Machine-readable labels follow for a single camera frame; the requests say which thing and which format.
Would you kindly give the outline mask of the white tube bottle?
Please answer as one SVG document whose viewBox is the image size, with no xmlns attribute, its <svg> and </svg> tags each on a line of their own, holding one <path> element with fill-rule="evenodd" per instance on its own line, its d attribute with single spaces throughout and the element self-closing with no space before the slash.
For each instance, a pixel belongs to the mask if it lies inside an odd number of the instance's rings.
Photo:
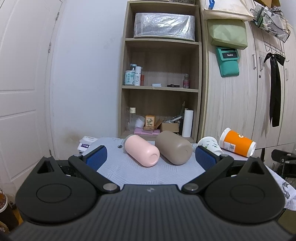
<svg viewBox="0 0 296 241">
<path fill-rule="evenodd" d="M 135 67 L 135 75 L 134 75 L 134 85 L 135 86 L 140 86 L 141 75 L 142 75 L 142 67 L 136 66 Z"/>
</svg>

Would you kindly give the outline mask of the orange paper cup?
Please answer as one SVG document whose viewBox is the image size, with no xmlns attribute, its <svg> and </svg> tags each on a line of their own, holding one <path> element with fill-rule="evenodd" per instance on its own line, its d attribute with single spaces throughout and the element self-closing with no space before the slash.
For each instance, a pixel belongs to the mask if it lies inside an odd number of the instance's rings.
<svg viewBox="0 0 296 241">
<path fill-rule="evenodd" d="M 255 151 L 256 142 L 226 128 L 220 136 L 219 146 L 229 152 L 249 158 Z"/>
</svg>

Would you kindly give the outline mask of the white paper towel roll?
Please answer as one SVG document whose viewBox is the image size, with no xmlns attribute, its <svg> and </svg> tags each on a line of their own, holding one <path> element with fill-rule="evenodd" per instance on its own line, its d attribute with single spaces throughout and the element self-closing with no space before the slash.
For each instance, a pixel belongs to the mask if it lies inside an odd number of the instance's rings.
<svg viewBox="0 0 296 241">
<path fill-rule="evenodd" d="M 194 111 L 186 109 L 184 112 L 182 137 L 191 137 Z"/>
</svg>

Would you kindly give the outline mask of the white door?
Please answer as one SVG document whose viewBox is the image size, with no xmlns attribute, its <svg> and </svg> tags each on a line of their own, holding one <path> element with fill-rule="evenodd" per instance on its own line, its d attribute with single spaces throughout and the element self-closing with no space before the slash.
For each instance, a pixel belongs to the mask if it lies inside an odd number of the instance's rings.
<svg viewBox="0 0 296 241">
<path fill-rule="evenodd" d="M 53 154 L 50 87 L 64 1 L 1 1 L 1 188 L 14 196 Z"/>
</svg>

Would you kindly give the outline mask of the teal hanging pouch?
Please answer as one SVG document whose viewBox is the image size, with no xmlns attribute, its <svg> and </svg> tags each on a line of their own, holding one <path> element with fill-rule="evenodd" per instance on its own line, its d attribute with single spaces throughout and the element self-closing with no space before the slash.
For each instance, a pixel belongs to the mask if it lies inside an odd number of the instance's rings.
<svg viewBox="0 0 296 241">
<path fill-rule="evenodd" d="M 221 77 L 239 75 L 239 54 L 237 49 L 216 47 L 216 57 Z"/>
</svg>

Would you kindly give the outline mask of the taupe brown cup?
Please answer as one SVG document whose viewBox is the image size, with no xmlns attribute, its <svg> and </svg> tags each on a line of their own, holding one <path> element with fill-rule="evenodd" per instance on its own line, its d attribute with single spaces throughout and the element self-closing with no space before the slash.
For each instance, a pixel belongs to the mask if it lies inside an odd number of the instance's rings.
<svg viewBox="0 0 296 241">
<path fill-rule="evenodd" d="M 188 140 L 170 131 L 161 132 L 155 140 L 155 146 L 174 165 L 186 163 L 193 153 L 192 144 Z"/>
</svg>

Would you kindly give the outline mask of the light wood wardrobe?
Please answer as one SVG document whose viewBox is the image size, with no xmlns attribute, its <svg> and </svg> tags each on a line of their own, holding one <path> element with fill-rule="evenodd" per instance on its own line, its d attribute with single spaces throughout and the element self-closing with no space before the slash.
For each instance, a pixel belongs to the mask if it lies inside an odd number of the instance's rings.
<svg viewBox="0 0 296 241">
<path fill-rule="evenodd" d="M 265 43 L 283 50 L 283 43 L 263 32 L 254 23 L 246 24 L 248 47 L 239 51 L 239 76 L 221 77 L 216 50 L 210 44 L 207 22 L 202 23 L 203 48 L 203 111 L 199 138 L 211 136 L 219 139 L 226 128 L 230 128 L 256 142 L 255 154 L 265 149 L 264 159 L 271 162 L 271 152 L 279 149 L 293 152 L 295 134 L 289 134 L 285 118 L 287 113 L 287 88 L 284 68 L 281 74 L 280 125 L 272 127 L 269 121 L 270 63 L 264 61 L 270 51 Z"/>
</svg>

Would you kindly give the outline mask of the teal label jar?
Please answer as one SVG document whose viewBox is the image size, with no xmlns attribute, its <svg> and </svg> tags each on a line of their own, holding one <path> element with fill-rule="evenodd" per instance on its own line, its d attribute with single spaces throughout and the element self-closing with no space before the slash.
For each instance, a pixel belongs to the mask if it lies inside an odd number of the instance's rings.
<svg viewBox="0 0 296 241">
<path fill-rule="evenodd" d="M 134 85 L 134 75 L 133 70 L 128 70 L 125 72 L 124 85 Z"/>
</svg>

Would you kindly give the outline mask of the wooden shelf unit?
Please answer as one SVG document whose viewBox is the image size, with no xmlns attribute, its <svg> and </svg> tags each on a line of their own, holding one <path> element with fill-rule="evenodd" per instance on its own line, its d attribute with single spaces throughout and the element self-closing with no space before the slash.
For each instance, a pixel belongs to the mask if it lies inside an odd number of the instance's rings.
<svg viewBox="0 0 296 241">
<path fill-rule="evenodd" d="M 195 17 L 195 41 L 168 38 L 134 38 L 136 13 L 169 13 Z M 125 72 L 142 67 L 144 86 L 124 85 Z M 190 88 L 183 87 L 189 75 Z M 140 116 L 172 118 L 182 108 L 194 111 L 191 137 L 198 137 L 202 89 L 202 32 L 199 4 L 171 1 L 128 1 L 123 29 L 119 75 L 118 131 L 120 138 L 133 132 L 125 122 L 127 109 L 136 108 Z"/>
</svg>

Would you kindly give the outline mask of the red small bottle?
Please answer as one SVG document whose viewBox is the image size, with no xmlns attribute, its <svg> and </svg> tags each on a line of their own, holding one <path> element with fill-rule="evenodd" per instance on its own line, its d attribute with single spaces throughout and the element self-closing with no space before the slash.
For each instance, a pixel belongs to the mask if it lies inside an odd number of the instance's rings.
<svg viewBox="0 0 296 241">
<path fill-rule="evenodd" d="M 144 86 L 144 75 L 140 76 L 140 86 Z"/>
</svg>

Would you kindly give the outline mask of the pink cup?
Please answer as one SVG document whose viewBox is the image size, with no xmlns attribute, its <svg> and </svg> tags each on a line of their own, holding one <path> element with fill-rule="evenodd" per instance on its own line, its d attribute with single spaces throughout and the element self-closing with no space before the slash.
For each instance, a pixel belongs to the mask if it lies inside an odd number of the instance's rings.
<svg viewBox="0 0 296 241">
<path fill-rule="evenodd" d="M 138 135 L 125 138 L 124 149 L 144 167 L 154 166 L 160 157 L 159 149 Z"/>
</svg>

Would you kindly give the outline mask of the pink flat box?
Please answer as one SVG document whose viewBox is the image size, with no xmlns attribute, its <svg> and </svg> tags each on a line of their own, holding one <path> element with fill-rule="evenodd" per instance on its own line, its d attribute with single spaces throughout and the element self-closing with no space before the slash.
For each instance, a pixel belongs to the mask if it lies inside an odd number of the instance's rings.
<svg viewBox="0 0 296 241">
<path fill-rule="evenodd" d="M 134 130 L 135 135 L 149 135 L 149 136 L 157 136 L 160 134 L 160 130 L 144 130 L 143 128 L 136 128 Z"/>
</svg>

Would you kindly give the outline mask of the white small cup on shelf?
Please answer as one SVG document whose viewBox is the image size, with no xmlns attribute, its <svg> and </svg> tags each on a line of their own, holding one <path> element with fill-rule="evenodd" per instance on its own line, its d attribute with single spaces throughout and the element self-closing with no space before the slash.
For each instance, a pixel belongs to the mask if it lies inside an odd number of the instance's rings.
<svg viewBox="0 0 296 241">
<path fill-rule="evenodd" d="M 139 116 L 135 122 L 136 128 L 143 128 L 145 125 L 145 118 L 143 116 Z"/>
</svg>

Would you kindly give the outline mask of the white purple package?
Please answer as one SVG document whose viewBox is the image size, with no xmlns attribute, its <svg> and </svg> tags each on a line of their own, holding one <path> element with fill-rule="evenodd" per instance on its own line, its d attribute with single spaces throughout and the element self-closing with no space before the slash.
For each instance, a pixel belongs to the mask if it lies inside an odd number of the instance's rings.
<svg viewBox="0 0 296 241">
<path fill-rule="evenodd" d="M 78 152 L 80 154 L 84 153 L 89 147 L 90 145 L 97 141 L 98 138 L 94 138 L 94 137 L 89 137 L 89 136 L 84 136 L 80 141 L 79 141 L 79 145 L 78 145 Z"/>
</svg>

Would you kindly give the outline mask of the silver foil storage box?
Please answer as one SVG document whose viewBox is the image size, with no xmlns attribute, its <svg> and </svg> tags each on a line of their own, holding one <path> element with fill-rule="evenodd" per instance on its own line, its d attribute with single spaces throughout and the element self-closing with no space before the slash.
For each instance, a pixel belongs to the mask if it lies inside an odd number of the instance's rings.
<svg viewBox="0 0 296 241">
<path fill-rule="evenodd" d="M 133 37 L 195 41 L 195 17 L 169 13 L 136 13 Z"/>
</svg>

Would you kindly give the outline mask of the orange floral box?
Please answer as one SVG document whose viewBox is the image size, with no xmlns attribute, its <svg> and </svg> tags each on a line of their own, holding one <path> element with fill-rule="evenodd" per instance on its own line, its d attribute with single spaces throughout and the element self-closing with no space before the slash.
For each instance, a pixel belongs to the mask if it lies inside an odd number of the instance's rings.
<svg viewBox="0 0 296 241">
<path fill-rule="evenodd" d="M 145 124 L 144 130 L 153 131 L 155 127 L 155 116 L 154 115 L 146 115 L 145 116 Z"/>
</svg>

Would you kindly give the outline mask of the small cardboard box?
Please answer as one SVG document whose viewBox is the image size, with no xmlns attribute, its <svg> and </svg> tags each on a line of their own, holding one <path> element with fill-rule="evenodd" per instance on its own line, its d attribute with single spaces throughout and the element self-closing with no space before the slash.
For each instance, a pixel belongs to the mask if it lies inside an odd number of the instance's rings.
<svg viewBox="0 0 296 241">
<path fill-rule="evenodd" d="M 161 132 L 170 131 L 173 133 L 179 132 L 179 124 L 178 123 L 162 123 L 161 124 Z"/>
</svg>

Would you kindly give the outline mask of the black ribbon bow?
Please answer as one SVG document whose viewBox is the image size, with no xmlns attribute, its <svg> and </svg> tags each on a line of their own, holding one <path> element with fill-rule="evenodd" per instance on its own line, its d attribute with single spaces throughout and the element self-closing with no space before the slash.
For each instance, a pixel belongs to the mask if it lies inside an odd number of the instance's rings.
<svg viewBox="0 0 296 241">
<path fill-rule="evenodd" d="M 280 54 L 267 53 L 264 62 L 270 61 L 270 101 L 269 120 L 272 127 L 280 125 L 281 112 L 281 77 L 278 65 L 283 66 L 285 57 Z"/>
</svg>

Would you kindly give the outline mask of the green hanging pouch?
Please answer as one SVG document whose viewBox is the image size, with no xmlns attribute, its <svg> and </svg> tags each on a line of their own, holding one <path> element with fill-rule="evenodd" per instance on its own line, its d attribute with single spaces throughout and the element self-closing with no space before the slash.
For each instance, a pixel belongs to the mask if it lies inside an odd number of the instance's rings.
<svg viewBox="0 0 296 241">
<path fill-rule="evenodd" d="M 207 21 L 211 45 L 244 50 L 248 46 L 246 25 L 242 20 L 211 19 Z"/>
</svg>

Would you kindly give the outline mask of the white floral paper cup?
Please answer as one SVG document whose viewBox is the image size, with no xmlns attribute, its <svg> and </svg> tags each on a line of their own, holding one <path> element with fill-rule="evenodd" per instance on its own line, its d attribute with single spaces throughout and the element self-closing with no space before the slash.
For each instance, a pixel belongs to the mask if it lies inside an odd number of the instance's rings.
<svg viewBox="0 0 296 241">
<path fill-rule="evenodd" d="M 217 156 L 224 154 L 214 137 L 203 137 L 201 140 L 199 140 L 197 146 L 202 146 Z"/>
</svg>

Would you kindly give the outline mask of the clear bottle beige cap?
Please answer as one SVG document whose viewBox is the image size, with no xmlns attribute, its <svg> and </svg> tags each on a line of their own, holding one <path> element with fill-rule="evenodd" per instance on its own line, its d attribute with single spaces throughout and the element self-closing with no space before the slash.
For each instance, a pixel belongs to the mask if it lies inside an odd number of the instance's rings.
<svg viewBox="0 0 296 241">
<path fill-rule="evenodd" d="M 129 130 L 133 131 L 135 129 L 135 123 L 137 120 L 137 116 L 136 116 L 136 108 L 130 108 L 129 109 Z"/>
</svg>

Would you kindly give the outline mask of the small pink bottle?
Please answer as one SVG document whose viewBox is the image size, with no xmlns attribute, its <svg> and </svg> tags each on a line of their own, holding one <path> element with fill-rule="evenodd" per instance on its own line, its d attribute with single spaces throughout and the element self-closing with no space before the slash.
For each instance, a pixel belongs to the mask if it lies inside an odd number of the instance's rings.
<svg viewBox="0 0 296 241">
<path fill-rule="evenodd" d="M 189 80 L 189 75 L 188 74 L 184 75 L 183 87 L 184 88 L 190 88 L 190 80 Z"/>
</svg>

